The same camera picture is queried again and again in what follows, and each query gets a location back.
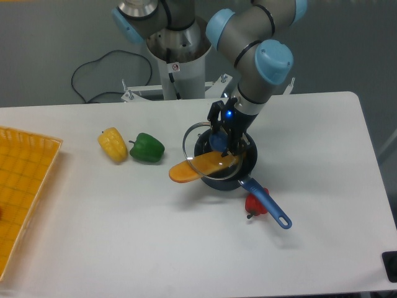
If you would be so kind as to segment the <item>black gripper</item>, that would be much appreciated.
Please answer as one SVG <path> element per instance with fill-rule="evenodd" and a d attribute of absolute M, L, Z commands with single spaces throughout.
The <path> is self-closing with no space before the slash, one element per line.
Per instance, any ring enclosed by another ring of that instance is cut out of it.
<path fill-rule="evenodd" d="M 256 116 L 239 111 L 237 103 L 236 97 L 230 97 L 225 103 L 213 102 L 208 112 L 209 142 L 211 146 L 222 147 L 222 157 L 242 155 L 251 147 L 246 131 Z"/>

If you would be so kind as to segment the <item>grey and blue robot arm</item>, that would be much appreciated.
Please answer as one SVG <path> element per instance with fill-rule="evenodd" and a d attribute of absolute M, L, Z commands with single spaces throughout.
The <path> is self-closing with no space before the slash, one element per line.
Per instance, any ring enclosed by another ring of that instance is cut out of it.
<path fill-rule="evenodd" d="M 205 95 L 205 57 L 221 53 L 240 73 L 226 107 L 212 109 L 213 132 L 226 134 L 225 152 L 239 155 L 251 142 L 246 131 L 293 66 L 289 48 L 274 34 L 300 20 L 306 1 L 253 1 L 237 14 L 230 9 L 209 21 L 193 1 L 121 1 L 112 17 L 131 43 L 144 43 L 158 62 L 165 99 Z"/>

